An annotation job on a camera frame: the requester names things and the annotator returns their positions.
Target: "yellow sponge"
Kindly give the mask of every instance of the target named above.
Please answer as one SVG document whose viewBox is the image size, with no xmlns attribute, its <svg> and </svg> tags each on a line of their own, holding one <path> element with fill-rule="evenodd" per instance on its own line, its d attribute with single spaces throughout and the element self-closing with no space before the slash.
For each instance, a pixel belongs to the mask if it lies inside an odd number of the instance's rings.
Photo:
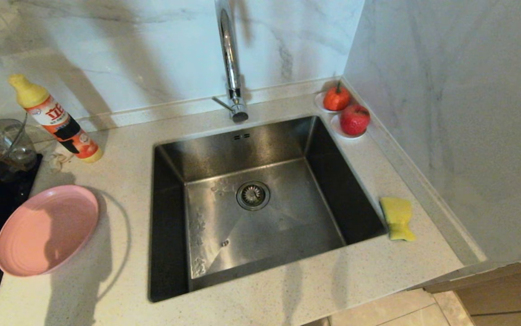
<svg viewBox="0 0 521 326">
<path fill-rule="evenodd" d="M 415 235 L 408 225 L 411 220 L 411 203 L 393 197 L 383 197 L 379 202 L 389 226 L 389 239 L 415 241 Z"/>
</svg>

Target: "apple decoration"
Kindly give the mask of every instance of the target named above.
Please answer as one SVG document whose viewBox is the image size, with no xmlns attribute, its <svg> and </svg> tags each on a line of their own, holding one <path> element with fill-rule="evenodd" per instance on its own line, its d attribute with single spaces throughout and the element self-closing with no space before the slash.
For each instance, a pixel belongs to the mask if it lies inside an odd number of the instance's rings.
<svg viewBox="0 0 521 326">
<path fill-rule="evenodd" d="M 361 136 L 371 120 L 368 110 L 361 105 L 349 105 L 341 113 L 341 130 L 350 136 Z"/>
<path fill-rule="evenodd" d="M 341 87 L 341 82 L 336 87 L 331 87 L 323 99 L 323 106 L 330 111 L 341 111 L 351 102 L 351 94 L 345 87 Z"/>
</svg>

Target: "marble backsplash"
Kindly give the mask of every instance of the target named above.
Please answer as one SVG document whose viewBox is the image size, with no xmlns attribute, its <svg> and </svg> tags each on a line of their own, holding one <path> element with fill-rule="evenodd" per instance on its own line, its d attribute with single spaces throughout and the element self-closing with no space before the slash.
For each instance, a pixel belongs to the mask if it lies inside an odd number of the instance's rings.
<svg viewBox="0 0 521 326">
<path fill-rule="evenodd" d="M 234 0 L 247 89 L 343 73 L 363 0 Z M 13 72 L 74 117 L 225 92 L 214 0 L 0 0 L 0 118 Z"/>
<path fill-rule="evenodd" d="M 345 78 L 490 267 L 521 260 L 521 1 L 367 0 Z"/>
</svg>

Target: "white dish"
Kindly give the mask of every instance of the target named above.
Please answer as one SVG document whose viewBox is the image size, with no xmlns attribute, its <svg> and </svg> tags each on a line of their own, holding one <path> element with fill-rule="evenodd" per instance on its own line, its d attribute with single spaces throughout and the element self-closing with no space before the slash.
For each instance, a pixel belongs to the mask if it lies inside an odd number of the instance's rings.
<svg viewBox="0 0 521 326">
<path fill-rule="evenodd" d="M 340 110 L 340 111 L 331 111 L 331 110 L 327 110 L 325 109 L 325 106 L 323 105 L 323 100 L 325 99 L 325 95 L 326 95 L 326 91 L 321 91 L 321 93 L 318 93 L 316 96 L 315 96 L 315 105 L 316 107 L 318 107 L 321 111 L 323 112 L 326 112 L 326 113 L 329 113 L 329 114 L 337 114 L 337 113 L 341 113 L 341 111 L 343 110 Z"/>
<path fill-rule="evenodd" d="M 360 134 L 359 136 L 351 136 L 349 134 L 345 134 L 343 130 L 341 129 L 341 117 L 340 115 L 335 115 L 331 119 L 331 127 L 335 131 L 336 134 L 338 134 L 341 138 L 349 139 L 349 140 L 355 140 L 357 138 L 361 138 L 367 131 L 363 132 L 363 134 Z"/>
</svg>

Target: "sink drain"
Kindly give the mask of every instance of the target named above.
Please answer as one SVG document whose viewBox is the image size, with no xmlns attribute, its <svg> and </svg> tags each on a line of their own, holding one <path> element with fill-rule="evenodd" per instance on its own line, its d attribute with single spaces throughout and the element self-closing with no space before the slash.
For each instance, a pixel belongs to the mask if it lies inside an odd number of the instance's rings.
<svg viewBox="0 0 521 326">
<path fill-rule="evenodd" d="M 242 184 L 236 193 L 238 204 L 249 211 L 258 211 L 268 204 L 270 190 L 266 184 L 258 181 L 250 181 Z"/>
</svg>

